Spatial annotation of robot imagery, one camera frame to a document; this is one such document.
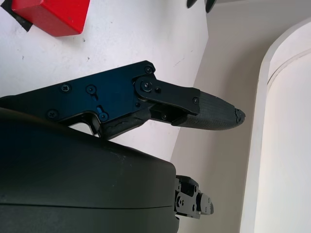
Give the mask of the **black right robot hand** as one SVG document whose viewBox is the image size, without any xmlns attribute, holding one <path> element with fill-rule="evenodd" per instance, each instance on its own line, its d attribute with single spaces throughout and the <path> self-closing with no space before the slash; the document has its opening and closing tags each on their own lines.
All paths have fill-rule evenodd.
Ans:
<svg viewBox="0 0 311 233">
<path fill-rule="evenodd" d="M 227 130 L 245 114 L 156 79 L 148 61 L 0 99 L 3 233 L 175 233 L 214 212 L 173 164 L 111 142 L 155 120 Z"/>
</svg>

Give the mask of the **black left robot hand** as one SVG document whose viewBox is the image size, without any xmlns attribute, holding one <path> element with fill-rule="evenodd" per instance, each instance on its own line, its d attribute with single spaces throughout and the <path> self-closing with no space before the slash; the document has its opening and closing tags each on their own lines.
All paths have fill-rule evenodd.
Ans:
<svg viewBox="0 0 311 233">
<path fill-rule="evenodd" d="M 187 0 L 186 2 L 186 6 L 187 8 L 191 8 L 195 3 L 197 2 L 197 0 Z M 217 0 L 205 0 L 205 11 L 206 13 L 209 13 L 212 8 L 214 7 L 215 3 L 217 2 Z"/>
</svg>

